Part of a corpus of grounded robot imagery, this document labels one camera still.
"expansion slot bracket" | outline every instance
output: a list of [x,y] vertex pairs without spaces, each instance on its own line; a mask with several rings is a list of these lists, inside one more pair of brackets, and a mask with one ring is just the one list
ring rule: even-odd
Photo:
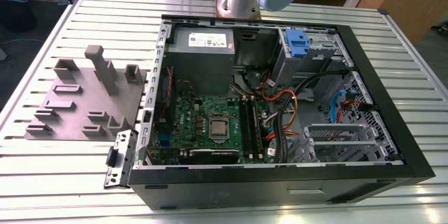
[[126,130],[118,132],[114,145],[110,147],[106,154],[105,164],[107,168],[103,180],[103,189],[129,188],[127,179],[135,140],[135,131]]

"motherboard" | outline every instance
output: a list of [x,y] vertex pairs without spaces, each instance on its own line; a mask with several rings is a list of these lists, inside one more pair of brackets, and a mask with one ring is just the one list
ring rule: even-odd
[[251,98],[178,97],[175,99],[173,130],[158,133],[158,148],[150,150],[163,165],[194,163],[191,158],[221,158],[226,163],[265,163],[259,124],[266,104]]

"ram slot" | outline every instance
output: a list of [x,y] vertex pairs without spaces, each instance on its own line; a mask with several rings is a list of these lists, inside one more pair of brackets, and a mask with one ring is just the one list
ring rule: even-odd
[[261,131],[259,131],[259,119],[258,119],[258,106],[257,106],[257,101],[254,98],[251,98],[251,103],[253,103],[253,125],[255,129],[255,137],[253,141],[253,151],[254,154],[257,154],[258,158],[262,158],[262,151],[261,151]]
[[238,106],[239,106],[239,129],[241,129],[241,139],[242,139],[242,154],[245,157],[253,156],[253,150],[251,150],[251,144],[250,144],[250,121],[249,121],[249,115],[251,112],[246,109],[246,100],[239,100]]
[[253,114],[253,102],[250,100],[245,103],[245,113],[247,117],[246,128],[249,132],[249,145],[250,145],[250,154],[249,158],[253,157],[253,154],[257,154],[257,129],[255,129],[255,121],[254,121],[254,114]]

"slotted aluminum surface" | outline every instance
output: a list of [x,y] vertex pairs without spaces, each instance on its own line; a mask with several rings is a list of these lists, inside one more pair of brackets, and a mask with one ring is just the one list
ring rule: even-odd
[[150,70],[159,15],[213,16],[213,6],[213,0],[79,0],[66,9],[0,115],[0,220],[446,222],[446,92],[393,22],[374,10],[290,5],[281,12],[262,11],[261,15],[262,19],[351,27],[435,172],[435,178],[415,186],[398,187],[355,204],[150,211],[131,190],[102,190],[105,155],[111,143],[22,139],[27,121],[55,77],[50,68],[58,58],[73,58],[77,66],[89,67],[82,51],[87,44],[98,44],[115,68],[138,64],[141,69]]

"blue drive bay latch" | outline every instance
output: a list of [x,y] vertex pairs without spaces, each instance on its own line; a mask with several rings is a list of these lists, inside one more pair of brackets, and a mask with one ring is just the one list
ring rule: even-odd
[[309,39],[302,30],[286,29],[285,39],[290,49],[290,56],[294,58],[303,57],[309,50]]

